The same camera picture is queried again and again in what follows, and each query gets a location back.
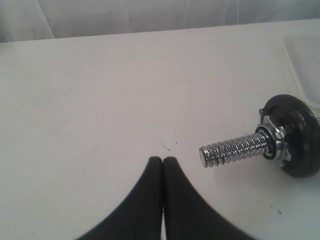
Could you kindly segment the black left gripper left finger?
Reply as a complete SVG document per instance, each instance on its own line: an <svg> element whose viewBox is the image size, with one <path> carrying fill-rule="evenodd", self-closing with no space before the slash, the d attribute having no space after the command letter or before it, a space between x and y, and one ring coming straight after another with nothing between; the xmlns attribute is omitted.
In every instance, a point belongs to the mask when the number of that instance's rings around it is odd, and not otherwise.
<svg viewBox="0 0 320 240"><path fill-rule="evenodd" d="M163 216L163 162L148 159L137 183L104 220L80 237L81 240L159 240Z"/></svg>

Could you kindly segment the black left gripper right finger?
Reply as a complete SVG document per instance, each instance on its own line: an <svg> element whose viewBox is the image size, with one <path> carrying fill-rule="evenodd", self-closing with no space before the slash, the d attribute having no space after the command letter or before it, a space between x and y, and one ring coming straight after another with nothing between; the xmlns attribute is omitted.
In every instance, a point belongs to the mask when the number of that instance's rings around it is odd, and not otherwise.
<svg viewBox="0 0 320 240"><path fill-rule="evenodd" d="M163 206L168 240L251 240L218 214L195 190L178 160L163 160Z"/></svg>

